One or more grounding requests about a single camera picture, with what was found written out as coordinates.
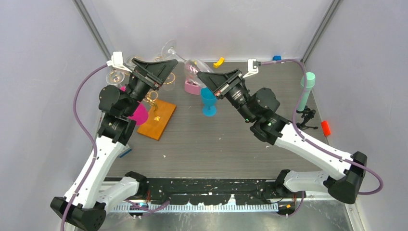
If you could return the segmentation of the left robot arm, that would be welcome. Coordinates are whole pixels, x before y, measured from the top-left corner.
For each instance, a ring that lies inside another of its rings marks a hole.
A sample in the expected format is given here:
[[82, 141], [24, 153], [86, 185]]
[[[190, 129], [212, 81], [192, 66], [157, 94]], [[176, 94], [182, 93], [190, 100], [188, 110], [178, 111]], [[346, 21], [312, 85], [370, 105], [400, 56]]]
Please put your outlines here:
[[127, 145], [136, 122], [131, 120], [150, 90], [158, 90], [178, 65], [171, 59], [145, 62], [137, 58], [125, 64], [122, 54], [114, 52], [103, 68], [112, 67], [127, 72], [130, 80], [124, 90], [107, 85], [99, 94], [98, 108], [104, 113], [96, 135], [88, 136], [92, 150], [77, 179], [63, 196], [51, 201], [51, 209], [61, 218], [60, 229], [68, 231], [79, 228], [97, 231], [107, 213], [134, 197], [142, 199], [149, 190], [147, 178], [136, 172], [128, 172], [118, 183], [101, 192], [105, 177], [114, 161]]

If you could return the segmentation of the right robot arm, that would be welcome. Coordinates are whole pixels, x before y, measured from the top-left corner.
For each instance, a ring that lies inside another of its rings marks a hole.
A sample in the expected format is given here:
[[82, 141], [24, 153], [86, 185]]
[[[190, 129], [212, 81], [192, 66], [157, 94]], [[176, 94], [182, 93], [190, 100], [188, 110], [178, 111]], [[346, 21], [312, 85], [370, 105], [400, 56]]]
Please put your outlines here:
[[269, 88], [261, 88], [251, 95], [240, 70], [220, 74], [198, 72], [198, 78], [217, 99], [226, 98], [251, 123], [254, 136], [271, 145], [289, 150], [321, 170], [296, 172], [282, 170], [275, 183], [275, 193], [288, 197], [292, 192], [313, 191], [328, 193], [345, 204], [354, 204], [365, 177], [367, 156], [335, 149], [308, 134], [276, 113], [280, 102]]

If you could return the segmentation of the blue plastic wine glass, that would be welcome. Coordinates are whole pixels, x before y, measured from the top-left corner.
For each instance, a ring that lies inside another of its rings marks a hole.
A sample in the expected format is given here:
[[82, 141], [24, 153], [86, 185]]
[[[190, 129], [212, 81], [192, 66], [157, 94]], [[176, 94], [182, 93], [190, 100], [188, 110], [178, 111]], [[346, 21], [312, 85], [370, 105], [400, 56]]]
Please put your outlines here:
[[217, 109], [215, 106], [217, 98], [215, 97], [215, 95], [209, 88], [202, 88], [200, 90], [200, 96], [202, 103], [204, 104], [202, 113], [208, 117], [214, 116], [217, 113]]

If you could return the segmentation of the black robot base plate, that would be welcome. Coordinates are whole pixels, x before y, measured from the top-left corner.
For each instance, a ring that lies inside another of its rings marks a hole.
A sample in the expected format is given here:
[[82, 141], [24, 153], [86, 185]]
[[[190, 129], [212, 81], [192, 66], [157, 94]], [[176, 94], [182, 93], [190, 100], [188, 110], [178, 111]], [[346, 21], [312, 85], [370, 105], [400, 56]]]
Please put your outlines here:
[[302, 192], [283, 189], [274, 180], [223, 178], [148, 178], [131, 199], [161, 205], [226, 205], [231, 199], [237, 205], [268, 205], [288, 199], [295, 202]]

